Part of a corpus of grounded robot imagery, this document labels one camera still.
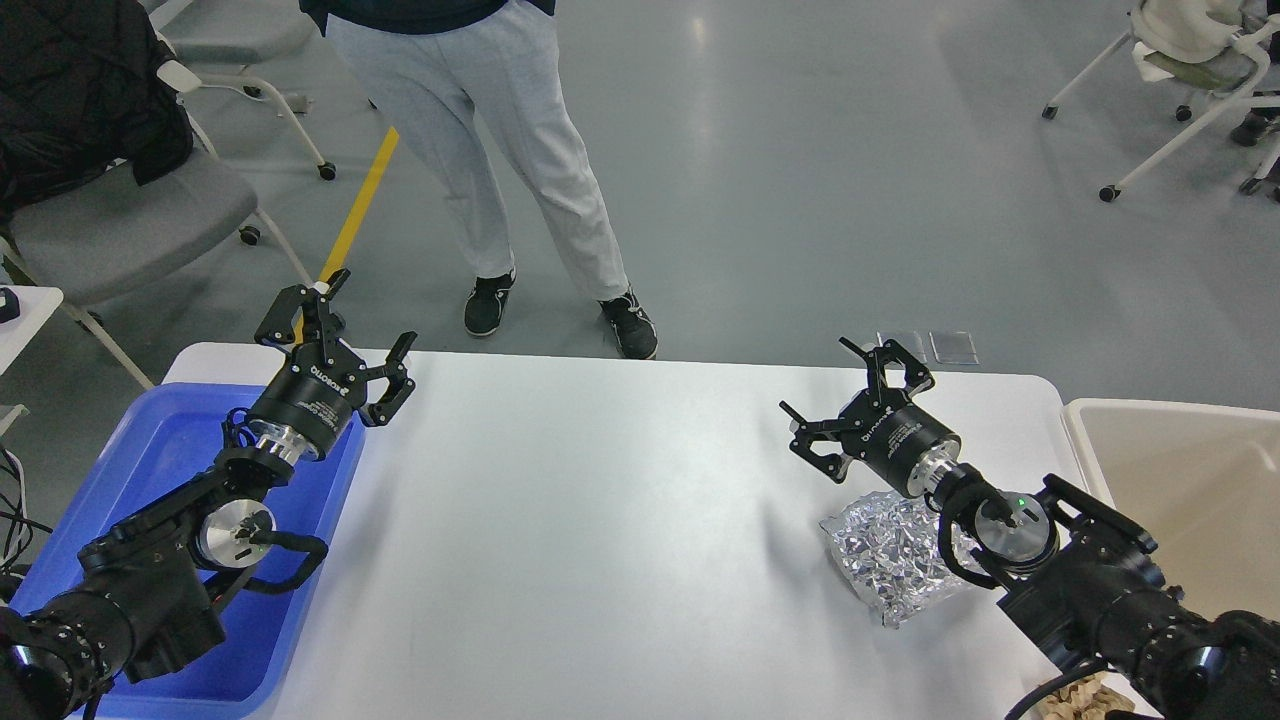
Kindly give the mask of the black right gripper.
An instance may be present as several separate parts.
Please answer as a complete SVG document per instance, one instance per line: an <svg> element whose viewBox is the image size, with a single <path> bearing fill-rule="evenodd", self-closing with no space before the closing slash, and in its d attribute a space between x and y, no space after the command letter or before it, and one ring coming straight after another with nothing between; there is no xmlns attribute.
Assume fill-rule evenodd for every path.
<svg viewBox="0 0 1280 720"><path fill-rule="evenodd" d="M837 486L858 460L904 497L933 492L941 475L956 465L961 441L913 402L915 395L934 387L931 370L896 340L872 348L842 336L838 342L863 360L867 388L846 405L847 419L808 420L780 401L792 421L788 450ZM901 386L890 384L890 366L902 369ZM817 454L814 443L836 443L838 452Z"/></svg>

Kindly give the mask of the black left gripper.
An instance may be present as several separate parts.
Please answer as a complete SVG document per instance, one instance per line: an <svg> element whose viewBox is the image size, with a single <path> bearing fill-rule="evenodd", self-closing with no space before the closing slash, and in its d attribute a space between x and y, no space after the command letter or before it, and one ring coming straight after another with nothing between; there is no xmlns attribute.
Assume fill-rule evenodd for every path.
<svg viewBox="0 0 1280 720"><path fill-rule="evenodd" d="M402 333L376 366L339 347L346 319L332 309L332 300L349 275L340 268L324 282L285 287L253 333L257 345L301 346L291 350L247 414L255 447L288 464L324 460L357 410L365 427L385 427L416 388L406 366L416 332ZM366 402L366 384L380 379L388 380L387 389Z"/></svg>

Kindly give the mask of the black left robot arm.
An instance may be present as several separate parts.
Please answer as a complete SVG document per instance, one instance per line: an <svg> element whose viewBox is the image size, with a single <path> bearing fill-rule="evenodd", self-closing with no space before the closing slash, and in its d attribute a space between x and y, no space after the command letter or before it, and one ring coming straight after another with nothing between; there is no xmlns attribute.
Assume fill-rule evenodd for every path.
<svg viewBox="0 0 1280 720"><path fill-rule="evenodd" d="M415 389L412 331L375 366L343 342L332 300L348 278L276 296L255 338L285 361L242 419L227 416L209 469L84 544L78 585L26 615L3 610L5 719L91 719L119 674L178 673L223 643L238 593L289 593L320 568L325 541L278 529L268 493L324 460L352 416L384 427Z"/></svg>

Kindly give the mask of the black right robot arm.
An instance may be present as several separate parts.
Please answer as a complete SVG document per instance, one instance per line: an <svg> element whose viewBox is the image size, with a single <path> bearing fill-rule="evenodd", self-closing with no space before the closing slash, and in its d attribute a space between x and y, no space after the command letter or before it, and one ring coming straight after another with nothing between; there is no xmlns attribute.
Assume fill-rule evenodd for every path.
<svg viewBox="0 0 1280 720"><path fill-rule="evenodd" d="M940 515L948 570L1004 589L1001 610L1060 671L1011 719L1102 671L1125 676L1161 717L1277 716L1274 620L1185 609L1151 559L1158 546L1148 530L1060 477L1033 495L991 486L959 461L959 437L915 405L934 384L924 363L895 340L855 354L867 387L835 419L794 414L790 448L836 483L859 461L901 496L924 497Z"/></svg>

